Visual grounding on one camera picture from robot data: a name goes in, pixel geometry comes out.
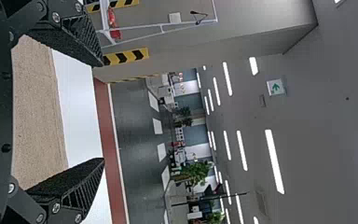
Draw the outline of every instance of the white wall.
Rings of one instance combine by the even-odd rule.
[[[197,159],[212,157],[211,149],[209,148],[209,143],[199,144],[192,147],[185,147],[187,157],[189,160],[194,160],[193,153],[196,154]]]
[[[91,67],[53,50],[62,110],[62,125],[70,167],[102,157]],[[106,177],[103,174],[84,224],[112,223]]]
[[[199,82],[197,80],[177,83],[174,85],[176,96],[189,95],[200,92]]]
[[[216,182],[216,177],[214,175],[210,175],[210,176],[206,177],[205,181],[206,181],[206,184],[204,186],[201,186],[200,184],[198,184],[196,187],[194,187],[195,193],[202,193],[210,185],[211,185],[212,190],[216,189],[217,182]]]

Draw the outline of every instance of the gray floor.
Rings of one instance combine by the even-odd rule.
[[[165,202],[161,174],[168,157],[158,161],[158,145],[172,141],[172,120],[161,106],[154,110],[144,80],[112,86],[118,146],[131,223],[163,222]],[[154,133],[153,120],[162,123],[163,134]]]

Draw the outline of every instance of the wall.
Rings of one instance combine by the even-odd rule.
[[[185,14],[195,9],[208,12],[211,5],[211,1],[203,0],[149,0],[137,7],[118,9],[117,20],[120,26],[132,21],[135,24],[139,24],[138,21],[167,21],[168,12],[182,11]],[[108,82],[198,67],[226,57],[281,53],[316,24],[310,0],[215,0],[215,5],[217,24],[104,49],[104,53],[111,53],[148,47],[151,58],[138,63],[95,68],[94,76]]]
[[[102,157],[101,136],[95,104],[91,67],[53,50],[62,111],[62,126],[69,167]],[[112,223],[106,177],[88,217],[83,222]]]
[[[200,92],[199,83],[197,80],[176,83],[173,87],[176,96],[189,95]]]
[[[199,93],[190,94],[190,95],[183,95],[183,96],[176,96],[175,102],[178,103],[179,107],[190,107],[190,110],[196,110],[202,108],[202,98]]]
[[[186,69],[182,73],[183,73],[183,81],[197,80],[197,69],[195,68]]]
[[[185,127],[183,133],[188,147],[209,142],[206,125]]]
[[[185,147],[187,156],[193,159],[193,153],[196,154],[197,159],[212,157],[211,149],[209,148],[209,143],[199,144],[192,147]]]
[[[269,220],[245,198],[246,223],[254,215],[270,224],[358,223],[358,1],[340,7],[333,0],[314,4],[320,26],[287,54],[258,58],[261,71],[256,77],[247,61],[227,61],[232,97],[227,96],[221,63],[201,76],[208,86],[217,76],[225,90],[220,94],[223,106],[208,117],[208,128],[229,130],[232,143],[235,130],[242,130],[249,172],[237,173],[241,178],[232,174],[241,170],[237,147],[231,149],[233,161],[225,159],[225,151],[219,156],[219,169],[231,174],[225,176],[231,192],[266,192]],[[286,96],[268,97],[266,81],[274,78],[285,80]],[[260,106],[260,94],[266,96],[267,107]],[[274,134],[284,195],[275,188],[265,129]],[[216,142],[224,148],[221,135]]]

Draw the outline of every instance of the sign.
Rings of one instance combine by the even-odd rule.
[[[267,81],[268,93],[270,96],[286,94],[281,79]]]

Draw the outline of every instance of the gray wall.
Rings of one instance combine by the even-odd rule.
[[[269,220],[244,197],[245,223],[358,223],[358,0],[336,8],[314,0],[320,26],[285,55],[258,58],[260,74],[245,60],[229,60],[234,95],[227,95],[221,63],[201,74],[204,86],[217,76],[222,106],[208,117],[215,131],[218,167],[231,193],[261,188]],[[266,80],[284,78],[287,96],[266,97]],[[265,129],[272,129],[286,193],[275,188]],[[223,130],[233,161],[227,161]],[[242,130],[249,172],[241,170],[236,130]],[[236,206],[230,214],[237,214]],[[239,223],[237,216],[231,222]]]
[[[222,58],[239,58],[244,52],[253,55],[281,53],[316,23],[310,0],[215,0],[215,5],[217,24],[105,49],[105,53],[111,53],[148,47],[151,59],[96,68],[94,75],[102,81],[109,81],[113,77],[178,71]],[[120,26],[125,26],[126,22],[134,25],[140,21],[167,21],[169,12],[181,11],[185,15],[194,9],[211,11],[212,1],[145,0],[137,7],[117,9],[116,13]]]
[[[197,69],[186,69],[183,73],[183,81],[192,81],[197,79]]]
[[[187,147],[192,147],[195,145],[209,142],[205,124],[192,126],[192,127],[185,127],[183,128],[183,133],[185,136]]]
[[[178,102],[179,108],[190,107],[190,110],[202,109],[202,98],[199,93],[183,95],[175,97],[175,102]]]

